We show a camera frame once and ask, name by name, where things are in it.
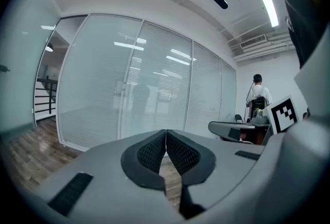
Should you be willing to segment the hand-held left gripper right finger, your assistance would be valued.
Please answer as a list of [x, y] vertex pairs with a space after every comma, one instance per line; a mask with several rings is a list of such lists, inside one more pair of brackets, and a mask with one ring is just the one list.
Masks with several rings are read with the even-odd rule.
[[167, 130], [167, 153], [181, 176], [179, 212], [192, 218], [228, 196], [255, 165], [262, 146]]

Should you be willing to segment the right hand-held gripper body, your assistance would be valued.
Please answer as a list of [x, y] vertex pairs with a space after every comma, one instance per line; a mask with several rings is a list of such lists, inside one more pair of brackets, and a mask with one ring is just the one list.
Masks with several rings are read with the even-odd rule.
[[258, 133], [257, 144], [266, 145], [271, 136], [286, 132], [298, 121], [292, 97], [288, 95], [262, 110], [255, 110], [252, 114], [251, 124], [257, 128], [265, 127], [266, 132], [263, 137], [260, 132]]

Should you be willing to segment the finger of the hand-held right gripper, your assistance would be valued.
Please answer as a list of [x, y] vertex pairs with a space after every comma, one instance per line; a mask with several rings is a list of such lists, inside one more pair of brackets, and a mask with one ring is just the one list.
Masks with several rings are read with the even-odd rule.
[[251, 123], [210, 122], [208, 130], [227, 141], [240, 141], [241, 130], [254, 130], [256, 127]]

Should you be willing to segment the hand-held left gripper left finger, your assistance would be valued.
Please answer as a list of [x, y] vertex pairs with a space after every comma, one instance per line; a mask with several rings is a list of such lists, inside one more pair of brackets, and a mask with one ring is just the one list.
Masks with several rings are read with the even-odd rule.
[[46, 224], [180, 224], [159, 174], [165, 139], [157, 130], [93, 147], [24, 201]]

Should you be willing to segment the white air vent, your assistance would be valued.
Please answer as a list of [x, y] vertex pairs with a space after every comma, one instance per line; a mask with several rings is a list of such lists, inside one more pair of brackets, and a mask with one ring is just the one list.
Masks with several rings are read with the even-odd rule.
[[256, 45], [267, 43], [267, 41], [268, 41], [268, 39], [267, 39], [266, 35], [260, 35], [260, 36], [251, 38], [249, 40], [246, 40], [244, 42], [241, 42], [240, 47], [242, 50], [245, 50], [245, 49], [248, 49], [248, 48], [256, 46]]

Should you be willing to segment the black stair railing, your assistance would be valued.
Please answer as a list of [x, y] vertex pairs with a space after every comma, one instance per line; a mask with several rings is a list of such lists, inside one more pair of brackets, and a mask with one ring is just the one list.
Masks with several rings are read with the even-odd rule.
[[34, 92], [34, 114], [36, 120], [56, 115], [57, 80], [37, 78]]

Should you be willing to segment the long ceiling light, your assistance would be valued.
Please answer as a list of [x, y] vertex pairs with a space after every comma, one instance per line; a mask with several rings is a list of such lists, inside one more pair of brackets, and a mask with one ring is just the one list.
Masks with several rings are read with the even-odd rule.
[[276, 10], [273, 4], [273, 0], [262, 0], [264, 7], [267, 11], [270, 23], [272, 27], [276, 27], [279, 25]]

